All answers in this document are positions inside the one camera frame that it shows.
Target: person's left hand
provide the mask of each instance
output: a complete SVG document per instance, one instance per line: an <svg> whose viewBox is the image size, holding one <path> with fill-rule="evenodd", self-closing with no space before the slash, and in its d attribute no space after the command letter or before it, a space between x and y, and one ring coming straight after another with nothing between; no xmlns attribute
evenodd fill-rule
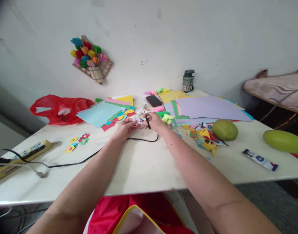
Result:
<svg viewBox="0 0 298 234"><path fill-rule="evenodd" d="M135 123L137 122L137 120L131 119L131 118L127 118L125 120L123 120L119 126L118 129L114 132L113 134L113 138L115 138L116 140L123 140L126 141L126 139L129 137L130 133L135 130L135 129L139 129L140 125L135 126Z"/></svg>

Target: red plastic bag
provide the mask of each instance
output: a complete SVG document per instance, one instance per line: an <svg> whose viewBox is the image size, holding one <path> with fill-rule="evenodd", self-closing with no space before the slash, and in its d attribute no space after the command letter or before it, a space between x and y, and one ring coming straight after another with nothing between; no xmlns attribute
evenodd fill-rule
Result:
<svg viewBox="0 0 298 234"><path fill-rule="evenodd" d="M94 102L85 98L58 97L47 95L36 100L30 107L32 114L43 116L49 119L49 125L77 124L83 122L76 114L79 111L88 109ZM37 113L37 107L47 107L50 110Z"/></svg>

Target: green fruit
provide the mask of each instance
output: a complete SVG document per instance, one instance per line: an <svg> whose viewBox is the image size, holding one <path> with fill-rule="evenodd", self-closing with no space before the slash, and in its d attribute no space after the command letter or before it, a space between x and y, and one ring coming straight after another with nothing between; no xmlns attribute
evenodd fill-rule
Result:
<svg viewBox="0 0 298 234"><path fill-rule="evenodd" d="M214 134L223 141L233 141L237 138L238 128L229 120L219 119L213 124Z"/></svg>
<svg viewBox="0 0 298 234"><path fill-rule="evenodd" d="M271 147L288 153L298 153L298 136L281 131L268 130L265 131L263 138Z"/></svg>

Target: water bottle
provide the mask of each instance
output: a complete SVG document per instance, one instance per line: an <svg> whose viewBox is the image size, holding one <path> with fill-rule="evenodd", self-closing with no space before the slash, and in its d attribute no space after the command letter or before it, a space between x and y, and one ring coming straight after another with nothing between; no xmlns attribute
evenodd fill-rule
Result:
<svg viewBox="0 0 298 234"><path fill-rule="evenodd" d="M181 90L188 93L194 90L193 87L194 70L186 70L184 76L182 77L182 88Z"/></svg>

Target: floor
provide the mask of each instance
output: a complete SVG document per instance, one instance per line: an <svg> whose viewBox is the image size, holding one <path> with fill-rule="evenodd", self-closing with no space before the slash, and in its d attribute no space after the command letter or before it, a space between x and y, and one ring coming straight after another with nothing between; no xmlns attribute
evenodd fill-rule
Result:
<svg viewBox="0 0 298 234"><path fill-rule="evenodd" d="M254 203L283 234L298 234L298 200L288 195L276 182L253 183L236 186L252 203ZM36 212L26 216L12 216L48 208L50 203L14 207L5 217L0 218L0 234L16 234L23 227L37 220L43 213ZM0 209L0 215L8 209Z"/></svg>

